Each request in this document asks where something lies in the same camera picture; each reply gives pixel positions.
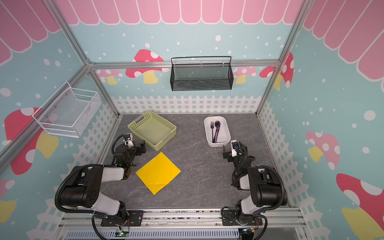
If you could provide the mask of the white plastic bin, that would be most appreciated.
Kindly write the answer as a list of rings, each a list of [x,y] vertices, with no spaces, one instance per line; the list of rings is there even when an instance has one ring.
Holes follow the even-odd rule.
[[[229,127],[224,117],[207,117],[204,119],[204,127],[206,139],[210,147],[223,147],[231,141]]]

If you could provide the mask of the yellow paper napkin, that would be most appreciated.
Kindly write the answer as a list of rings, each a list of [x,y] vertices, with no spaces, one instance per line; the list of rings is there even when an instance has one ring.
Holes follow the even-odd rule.
[[[180,172],[181,170],[161,152],[141,167],[136,174],[150,192],[156,195]]]

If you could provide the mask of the dark purple spoon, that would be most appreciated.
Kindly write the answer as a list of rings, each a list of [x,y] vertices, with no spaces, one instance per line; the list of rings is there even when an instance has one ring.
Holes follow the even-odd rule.
[[[214,134],[214,138],[213,138],[213,143],[216,143],[217,142],[217,138],[218,138],[218,134],[219,134],[219,131],[220,131],[220,127],[221,127],[221,123],[220,121],[215,121],[215,134]]]

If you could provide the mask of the dark purple fork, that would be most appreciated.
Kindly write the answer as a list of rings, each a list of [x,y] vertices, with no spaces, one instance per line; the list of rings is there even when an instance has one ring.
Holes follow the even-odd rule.
[[[215,138],[214,138],[214,128],[215,128],[214,121],[211,121],[210,128],[211,128],[211,132],[212,132],[212,140],[211,140],[211,142],[214,143],[214,140],[215,140]]]

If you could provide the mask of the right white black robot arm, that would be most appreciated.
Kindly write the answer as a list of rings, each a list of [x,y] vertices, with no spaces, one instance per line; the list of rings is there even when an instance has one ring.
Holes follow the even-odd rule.
[[[241,142],[232,141],[231,150],[223,149],[223,158],[234,164],[232,186],[250,195],[239,200],[236,207],[223,207],[221,216],[224,226],[260,226],[261,213],[285,206],[288,196],[284,183],[275,168],[253,167],[256,159],[248,154],[248,148]]]

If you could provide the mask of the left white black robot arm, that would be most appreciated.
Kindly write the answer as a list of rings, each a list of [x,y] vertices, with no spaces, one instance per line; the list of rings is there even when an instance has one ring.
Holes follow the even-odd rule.
[[[55,206],[64,213],[89,213],[123,225],[130,219],[126,205],[100,192],[101,183],[127,180],[134,158],[146,152],[145,143],[122,144],[113,153],[114,165],[90,164],[74,167],[55,195]]]

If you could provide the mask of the green plastic basket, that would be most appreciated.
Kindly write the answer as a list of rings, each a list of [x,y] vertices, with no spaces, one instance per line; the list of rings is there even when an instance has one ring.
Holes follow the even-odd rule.
[[[177,133],[177,126],[153,111],[140,115],[128,124],[128,128],[157,152]]]

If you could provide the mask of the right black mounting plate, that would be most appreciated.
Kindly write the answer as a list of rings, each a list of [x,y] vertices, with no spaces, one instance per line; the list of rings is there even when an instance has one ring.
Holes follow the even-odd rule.
[[[223,226],[262,226],[263,220],[254,215],[243,214],[239,209],[223,207],[220,211]]]

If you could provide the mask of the black mounting plate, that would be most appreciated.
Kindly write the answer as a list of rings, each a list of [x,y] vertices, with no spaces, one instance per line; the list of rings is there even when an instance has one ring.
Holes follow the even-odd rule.
[[[128,210],[125,214],[118,213],[115,216],[108,216],[102,219],[102,227],[140,227],[143,220],[144,211]]]
[[[223,226],[262,226],[263,220],[254,215],[243,214],[239,209],[223,207],[220,211]]]

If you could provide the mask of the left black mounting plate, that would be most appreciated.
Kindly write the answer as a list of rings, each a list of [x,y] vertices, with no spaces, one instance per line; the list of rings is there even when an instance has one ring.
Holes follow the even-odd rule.
[[[108,216],[102,219],[102,227],[140,227],[143,220],[144,211],[128,210],[125,214],[118,213],[115,216]]]

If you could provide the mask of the green circuit board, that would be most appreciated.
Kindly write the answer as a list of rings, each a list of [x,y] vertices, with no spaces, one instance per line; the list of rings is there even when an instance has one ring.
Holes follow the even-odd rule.
[[[128,230],[116,230],[115,237],[116,238],[127,238],[129,236],[130,231]]]

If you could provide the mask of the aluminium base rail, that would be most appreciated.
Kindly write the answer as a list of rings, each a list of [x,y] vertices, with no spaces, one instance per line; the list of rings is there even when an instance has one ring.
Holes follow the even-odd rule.
[[[140,227],[102,227],[106,240],[245,240],[263,234],[263,240],[310,240],[311,236],[298,208],[280,208],[264,213],[262,226],[223,226],[221,208],[141,209]],[[116,230],[130,231],[116,238]]]

